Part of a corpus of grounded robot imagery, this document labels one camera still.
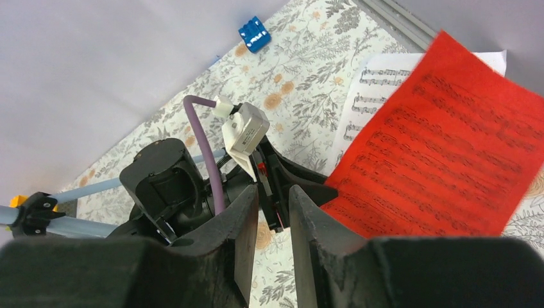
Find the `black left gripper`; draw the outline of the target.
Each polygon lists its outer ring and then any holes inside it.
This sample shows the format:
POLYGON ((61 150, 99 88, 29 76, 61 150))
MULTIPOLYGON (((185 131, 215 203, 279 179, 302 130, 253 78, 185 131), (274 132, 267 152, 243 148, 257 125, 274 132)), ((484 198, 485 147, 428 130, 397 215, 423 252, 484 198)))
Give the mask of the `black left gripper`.
POLYGON ((300 186, 318 207, 339 195, 337 189, 325 185, 325 175, 289 160, 266 136, 250 155, 250 163, 259 185, 259 207, 271 231, 281 232, 289 227, 287 198, 292 186, 300 186))

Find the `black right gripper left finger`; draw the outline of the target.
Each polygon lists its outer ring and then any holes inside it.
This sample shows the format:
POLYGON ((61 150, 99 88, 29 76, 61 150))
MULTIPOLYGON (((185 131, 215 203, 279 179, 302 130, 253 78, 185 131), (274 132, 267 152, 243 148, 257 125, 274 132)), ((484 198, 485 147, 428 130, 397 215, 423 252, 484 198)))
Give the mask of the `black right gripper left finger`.
POLYGON ((247 307, 259 211, 250 185, 171 246, 24 238, 1 249, 2 307, 247 307))

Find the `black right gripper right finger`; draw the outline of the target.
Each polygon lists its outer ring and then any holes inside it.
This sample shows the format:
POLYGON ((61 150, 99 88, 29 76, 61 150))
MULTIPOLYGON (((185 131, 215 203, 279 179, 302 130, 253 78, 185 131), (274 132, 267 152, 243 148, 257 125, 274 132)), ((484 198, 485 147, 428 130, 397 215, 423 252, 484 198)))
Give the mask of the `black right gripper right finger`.
POLYGON ((542 307, 543 259, 513 237, 365 239, 294 186, 299 307, 542 307))

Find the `white sheet music page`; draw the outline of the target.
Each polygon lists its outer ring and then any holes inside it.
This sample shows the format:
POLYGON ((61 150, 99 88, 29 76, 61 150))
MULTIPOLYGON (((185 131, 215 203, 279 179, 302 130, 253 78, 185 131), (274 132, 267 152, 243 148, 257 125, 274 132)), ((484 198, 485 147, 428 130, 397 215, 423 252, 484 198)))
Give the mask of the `white sheet music page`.
POLYGON ((365 58, 354 73, 323 170, 330 175, 352 141, 409 77, 422 53, 382 53, 365 58))

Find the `red sheet music page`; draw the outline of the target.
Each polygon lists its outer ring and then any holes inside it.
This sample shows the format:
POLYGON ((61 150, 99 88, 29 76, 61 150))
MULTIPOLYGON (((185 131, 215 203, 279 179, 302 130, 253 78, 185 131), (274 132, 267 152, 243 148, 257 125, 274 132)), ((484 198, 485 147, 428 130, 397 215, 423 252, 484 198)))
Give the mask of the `red sheet music page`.
POLYGON ((499 236, 543 165, 543 98, 448 33, 356 136, 322 209, 363 237, 499 236))

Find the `light blue music stand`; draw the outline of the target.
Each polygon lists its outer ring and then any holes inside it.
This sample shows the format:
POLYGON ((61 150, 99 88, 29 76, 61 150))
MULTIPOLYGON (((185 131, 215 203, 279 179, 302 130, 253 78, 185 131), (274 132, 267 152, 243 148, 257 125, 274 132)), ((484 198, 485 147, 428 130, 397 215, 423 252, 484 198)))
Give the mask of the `light blue music stand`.
MULTIPOLYGON (((56 200, 55 210, 58 212, 67 213, 67 216, 60 218, 60 223, 51 222, 48 228, 49 232, 67 237, 105 237, 113 231, 113 229, 116 227, 115 225, 77 219, 76 216, 70 216, 68 214, 78 213, 79 199, 101 193, 103 191, 116 189, 120 186, 120 180, 118 178, 113 178, 70 191, 60 192, 56 195, 51 195, 50 197, 56 200)), ((12 208, 10 206, 1 205, 1 227, 6 227, 7 230, 10 230, 8 225, 15 222, 18 214, 19 210, 17 207, 12 208)))

